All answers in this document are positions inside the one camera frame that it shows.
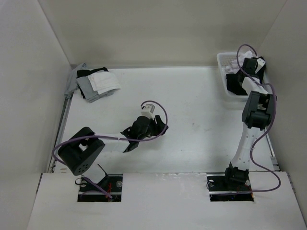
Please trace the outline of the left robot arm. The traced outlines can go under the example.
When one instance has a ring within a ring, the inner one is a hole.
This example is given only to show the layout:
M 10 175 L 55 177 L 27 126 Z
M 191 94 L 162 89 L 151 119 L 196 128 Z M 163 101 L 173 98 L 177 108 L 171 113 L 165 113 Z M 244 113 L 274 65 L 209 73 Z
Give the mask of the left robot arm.
M 89 127 L 79 130 L 70 140 L 63 143 L 58 150 L 62 159 L 73 175 L 81 175 L 91 180 L 92 187 L 103 191 L 107 187 L 106 172 L 96 162 L 102 152 L 127 153 L 136 149 L 140 142 L 150 141 L 162 136 L 168 129 L 168 117 L 165 122 L 159 115 L 153 118 L 139 116 L 124 131 L 113 135 L 98 135 Z

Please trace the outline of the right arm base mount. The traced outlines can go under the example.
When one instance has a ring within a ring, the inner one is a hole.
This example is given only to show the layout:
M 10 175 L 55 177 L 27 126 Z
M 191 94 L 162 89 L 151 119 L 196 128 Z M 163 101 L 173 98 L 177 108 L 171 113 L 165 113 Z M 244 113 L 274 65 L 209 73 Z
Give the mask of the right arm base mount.
M 212 202 L 254 202 L 253 194 L 248 193 L 252 190 L 249 181 L 245 184 L 226 182 L 224 173 L 207 174 L 206 187 Z

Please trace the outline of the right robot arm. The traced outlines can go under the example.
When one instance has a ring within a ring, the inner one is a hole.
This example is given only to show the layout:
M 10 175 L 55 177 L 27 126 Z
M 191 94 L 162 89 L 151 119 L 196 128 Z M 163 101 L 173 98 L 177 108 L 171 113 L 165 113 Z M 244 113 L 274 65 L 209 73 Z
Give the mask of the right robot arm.
M 251 152 L 275 118 L 276 96 L 263 86 L 264 69 L 263 59 L 246 57 L 236 74 L 226 76 L 231 81 L 231 92 L 240 90 L 248 96 L 242 112 L 243 132 L 239 146 L 222 178 L 224 187 L 230 190 L 247 184 Z

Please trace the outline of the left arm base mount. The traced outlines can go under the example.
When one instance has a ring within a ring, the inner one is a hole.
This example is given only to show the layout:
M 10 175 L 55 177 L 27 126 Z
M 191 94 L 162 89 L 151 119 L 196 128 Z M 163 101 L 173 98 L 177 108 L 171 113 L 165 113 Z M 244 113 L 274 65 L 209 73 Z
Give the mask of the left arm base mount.
M 120 202 L 123 188 L 122 174 L 109 174 L 104 176 L 96 185 L 104 189 L 112 197 L 108 197 L 102 193 L 91 183 L 88 183 L 83 177 L 75 180 L 75 185 L 79 187 L 78 202 Z

